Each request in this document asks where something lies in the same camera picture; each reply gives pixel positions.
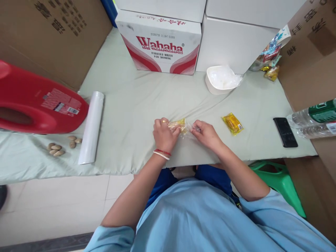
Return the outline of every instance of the blue shorts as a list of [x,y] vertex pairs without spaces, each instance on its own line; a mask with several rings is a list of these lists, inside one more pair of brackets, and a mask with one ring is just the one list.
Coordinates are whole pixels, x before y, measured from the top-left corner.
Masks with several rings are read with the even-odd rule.
[[[226,171],[210,166],[208,164],[202,164],[198,166],[195,174],[195,178],[198,180],[204,180],[210,185],[222,190],[229,195],[236,203],[238,198],[232,195],[231,179]],[[177,182],[177,178],[174,177],[169,168],[162,169],[160,175],[154,185],[152,193],[150,194],[146,208],[149,207],[156,199]]]

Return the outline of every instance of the brown cardboard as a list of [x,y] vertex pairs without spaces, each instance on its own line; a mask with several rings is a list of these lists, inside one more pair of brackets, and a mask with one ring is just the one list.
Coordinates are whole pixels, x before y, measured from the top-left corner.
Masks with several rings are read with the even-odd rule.
[[336,244],[336,185],[319,157],[285,159],[307,221]]
[[112,29],[100,0],[5,0],[0,9],[0,59],[75,91]]
[[[293,110],[336,98],[336,0],[307,0],[288,26],[279,80]],[[312,143],[319,157],[286,163],[307,220],[336,244],[336,137]]]

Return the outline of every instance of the mobile phone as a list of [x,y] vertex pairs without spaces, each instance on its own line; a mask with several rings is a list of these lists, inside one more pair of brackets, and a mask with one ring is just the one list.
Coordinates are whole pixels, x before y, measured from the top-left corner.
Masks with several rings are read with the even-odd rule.
[[291,127],[285,117],[276,117],[273,118],[274,123],[278,129],[282,145],[285,148],[295,148],[298,146],[298,143],[295,139],[295,136],[292,132]]

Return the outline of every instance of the red bracelet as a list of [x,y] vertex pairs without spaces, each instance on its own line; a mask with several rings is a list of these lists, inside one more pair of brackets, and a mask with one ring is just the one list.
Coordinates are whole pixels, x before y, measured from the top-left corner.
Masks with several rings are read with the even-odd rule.
[[170,154],[169,152],[166,152],[166,151],[163,151],[163,150],[160,150],[160,149],[155,149],[155,151],[156,151],[156,152],[162,152],[162,153],[164,153],[164,154],[166,154],[166,155],[171,156],[171,154]]

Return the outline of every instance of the hand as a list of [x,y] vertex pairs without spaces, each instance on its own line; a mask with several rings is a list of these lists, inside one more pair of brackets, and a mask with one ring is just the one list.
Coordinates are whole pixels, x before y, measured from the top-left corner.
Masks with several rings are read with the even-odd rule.
[[168,128],[169,120],[165,117],[156,119],[154,123],[154,139],[156,147],[162,151],[170,152],[174,149],[181,127],[172,131]]
[[214,127],[206,122],[196,120],[190,132],[198,139],[198,141],[212,151],[215,151],[224,145]]

